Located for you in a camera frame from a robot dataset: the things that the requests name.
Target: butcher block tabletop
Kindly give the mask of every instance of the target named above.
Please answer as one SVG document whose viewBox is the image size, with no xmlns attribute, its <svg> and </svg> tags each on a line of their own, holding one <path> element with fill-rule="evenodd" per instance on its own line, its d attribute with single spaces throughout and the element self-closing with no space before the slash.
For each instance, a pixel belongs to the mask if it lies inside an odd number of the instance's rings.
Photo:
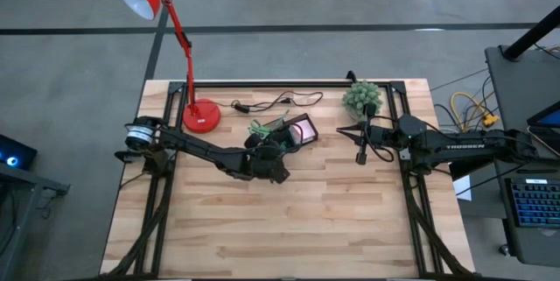
<svg viewBox="0 0 560 281">
<path fill-rule="evenodd" d="M 411 115 L 437 126 L 427 80 L 399 81 L 405 82 Z M 168 84 L 146 82 L 138 116 L 163 115 Z M 255 104 L 271 102 L 286 90 L 321 91 L 324 97 L 311 107 L 278 104 L 249 114 L 220 107 L 218 127 L 196 136 L 221 147 L 243 147 L 252 119 L 267 123 L 289 110 L 286 119 L 304 113 L 310 116 L 319 133 L 318 141 L 284 157 L 291 176 L 282 185 L 260 179 L 233 179 L 211 163 L 179 153 L 159 277 L 417 277 L 397 160 L 386 163 L 367 149 L 367 164 L 357 165 L 358 146 L 336 132 L 337 127 L 355 123 L 341 106 L 347 88 L 247 85 L 197 88 L 196 95 L 197 99 L 209 98 L 222 104 L 233 100 Z M 300 103 L 315 98 L 294 96 Z M 380 115 L 390 116 L 383 89 L 381 99 Z M 175 102 L 171 123 L 175 122 L 177 106 Z M 391 127 L 391 122 L 384 119 L 374 119 L 373 124 Z M 142 166 L 142 162 L 127 164 L 122 182 L 137 176 Z M 457 259 L 473 270 L 451 177 L 434 172 L 426 177 L 426 184 L 437 233 Z M 150 176 L 146 175 L 118 194 L 101 273 L 113 269 L 137 239 L 149 186 Z M 151 266 L 155 235 L 148 245 L 145 270 Z M 430 268 L 425 236 L 423 247 Z"/>
</svg>

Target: red desk lamp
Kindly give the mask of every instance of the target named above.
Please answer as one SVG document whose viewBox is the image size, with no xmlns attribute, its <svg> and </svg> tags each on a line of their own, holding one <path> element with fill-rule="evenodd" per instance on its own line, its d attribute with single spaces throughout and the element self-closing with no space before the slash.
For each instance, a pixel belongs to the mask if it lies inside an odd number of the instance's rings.
<svg viewBox="0 0 560 281">
<path fill-rule="evenodd" d="M 186 38 L 181 23 L 173 7 L 172 0 L 123 0 L 136 14 L 145 19 L 154 19 L 159 11 L 159 3 L 163 3 L 177 34 L 178 42 L 183 47 L 186 56 L 187 73 L 186 82 L 188 83 L 188 100 L 183 112 L 183 123 L 190 131 L 197 133 L 206 133 L 212 131 L 220 122 L 220 109 L 218 106 L 208 100 L 194 100 L 193 89 L 193 59 L 191 57 L 191 42 Z"/>
</svg>

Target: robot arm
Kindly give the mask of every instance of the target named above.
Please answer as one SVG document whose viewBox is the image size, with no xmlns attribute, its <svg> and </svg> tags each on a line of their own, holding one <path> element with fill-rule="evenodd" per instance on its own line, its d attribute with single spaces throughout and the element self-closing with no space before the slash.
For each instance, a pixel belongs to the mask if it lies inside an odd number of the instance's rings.
<svg viewBox="0 0 560 281">
<path fill-rule="evenodd" d="M 282 160 L 286 151 L 274 138 L 261 140 L 259 145 L 248 149 L 221 148 L 165 127 L 162 120 L 156 117 L 138 117 L 127 126 L 129 134 L 125 140 L 126 145 L 131 150 L 141 152 L 155 173 L 165 171 L 165 150 L 175 150 L 212 162 L 219 170 L 235 179 L 269 179 L 281 184 L 290 176 Z"/>
<path fill-rule="evenodd" d="M 536 157 L 530 138 L 517 130 L 443 133 L 428 130 L 427 123 L 410 115 L 401 116 L 394 129 L 363 124 L 372 147 L 399 151 L 406 158 L 408 170 L 422 175 L 430 174 L 437 165 L 447 162 L 478 158 L 522 162 Z"/>
</svg>

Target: blue backlit keyboard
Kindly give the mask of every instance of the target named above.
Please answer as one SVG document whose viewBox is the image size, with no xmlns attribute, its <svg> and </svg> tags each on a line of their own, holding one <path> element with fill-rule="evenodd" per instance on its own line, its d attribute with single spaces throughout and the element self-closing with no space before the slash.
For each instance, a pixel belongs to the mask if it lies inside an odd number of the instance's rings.
<svg viewBox="0 0 560 281">
<path fill-rule="evenodd" d="M 560 181 L 506 179 L 520 227 L 560 228 Z"/>
</svg>

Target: laptop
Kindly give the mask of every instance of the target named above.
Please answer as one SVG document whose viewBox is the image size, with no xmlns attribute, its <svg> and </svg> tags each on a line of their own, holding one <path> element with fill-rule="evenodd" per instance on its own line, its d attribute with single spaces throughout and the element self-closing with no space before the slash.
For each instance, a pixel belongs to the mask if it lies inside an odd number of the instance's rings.
<svg viewBox="0 0 560 281">
<path fill-rule="evenodd" d="M 530 117 L 527 124 L 539 157 L 560 159 L 560 102 Z"/>
</svg>

